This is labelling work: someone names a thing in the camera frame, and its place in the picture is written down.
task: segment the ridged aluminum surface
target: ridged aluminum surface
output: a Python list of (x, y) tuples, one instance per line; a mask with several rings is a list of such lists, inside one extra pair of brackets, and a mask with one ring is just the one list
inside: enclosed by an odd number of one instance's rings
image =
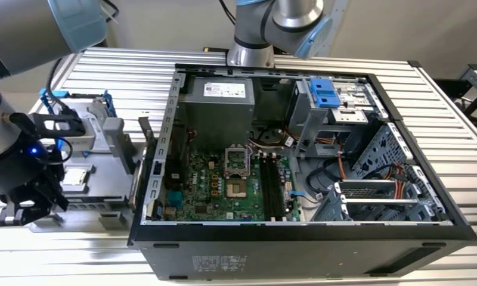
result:
[[(114, 95), (128, 132), (142, 139), (138, 116), (162, 125), (163, 107), (175, 63), (224, 64), (222, 53), (90, 49), (70, 59), (58, 89)], [(278, 57), (278, 67), (375, 73), (418, 137), (423, 152), (477, 232), (477, 134), (452, 109), (420, 69), (403, 61)], [(80, 283), (158, 285), (140, 253), (127, 249), (127, 232), (32, 234), (26, 228), (0, 229), (0, 283)], [(477, 285), (477, 244), (434, 262), (403, 278), (215, 281), (191, 285)]]

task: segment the white wall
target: white wall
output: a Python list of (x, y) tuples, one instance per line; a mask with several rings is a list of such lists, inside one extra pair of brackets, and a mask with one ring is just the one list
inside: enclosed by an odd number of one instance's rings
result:
[(477, 0), (351, 0), (331, 56), (419, 60), (458, 77), (477, 63)]
[[(122, 10), (114, 26), (122, 48), (202, 51), (230, 48), (234, 25), (218, 0), (114, 0)], [(235, 15), (235, 0), (226, 0)]]
[[(234, 26), (218, 0), (115, 0), (120, 48), (202, 51), (230, 48)], [(226, 0), (235, 13), (235, 0)], [(332, 57), (419, 60), (434, 76), (456, 77), (477, 63), (477, 0), (351, 0)], [(0, 82), (36, 92), (48, 67)]]

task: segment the power cable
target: power cable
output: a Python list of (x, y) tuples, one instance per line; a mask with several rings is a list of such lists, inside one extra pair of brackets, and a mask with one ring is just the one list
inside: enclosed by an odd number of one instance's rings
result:
[(119, 14), (120, 14), (120, 9), (119, 9), (119, 7), (115, 5), (115, 3), (114, 3), (111, 0), (103, 0), (103, 2), (104, 2), (108, 6), (111, 6), (111, 7), (114, 8), (114, 10), (115, 10), (112, 16), (106, 19), (106, 22), (108, 23), (108, 22), (111, 22), (115, 18), (118, 18)]
[(235, 18), (235, 16), (234, 16), (232, 12), (230, 12), (230, 9), (228, 9), (228, 7), (227, 7), (224, 1), (223, 1), (223, 0), (219, 0), (219, 1), (220, 1), (223, 10), (224, 10), (224, 14), (227, 15), (230, 21), (231, 21), (232, 24), (235, 25), (235, 24), (236, 24), (236, 18)]

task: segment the ram slot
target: ram slot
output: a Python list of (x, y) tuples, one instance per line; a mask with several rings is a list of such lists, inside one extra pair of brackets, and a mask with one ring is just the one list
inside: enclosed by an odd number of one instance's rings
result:
[(279, 172), (276, 159), (272, 157), (260, 160), (260, 178), (263, 192), (263, 207), (266, 211), (266, 220), (282, 220), (283, 218), (283, 194), (282, 181), (279, 180)]

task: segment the workbench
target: workbench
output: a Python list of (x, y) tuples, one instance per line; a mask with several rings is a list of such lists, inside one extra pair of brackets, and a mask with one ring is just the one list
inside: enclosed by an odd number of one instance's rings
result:
[[(219, 52), (163, 52), (92, 48), (68, 58), (55, 77), (55, 90), (102, 94), (108, 90), (126, 132), (144, 140), (138, 123), (148, 116), (159, 132), (175, 63), (224, 65)], [(477, 130), (418, 62), (315, 58), (279, 55), (280, 69), (376, 74), (440, 179), (477, 233)], [(38, 102), (32, 110), (39, 110)], [(7, 282), (108, 285), (158, 281), (140, 252), (127, 249), (127, 232), (34, 234), (24, 228), (0, 229), (0, 276)], [(403, 278), (375, 280), (214, 281), (191, 285), (384, 284), (477, 285), (477, 244), (434, 262)]]

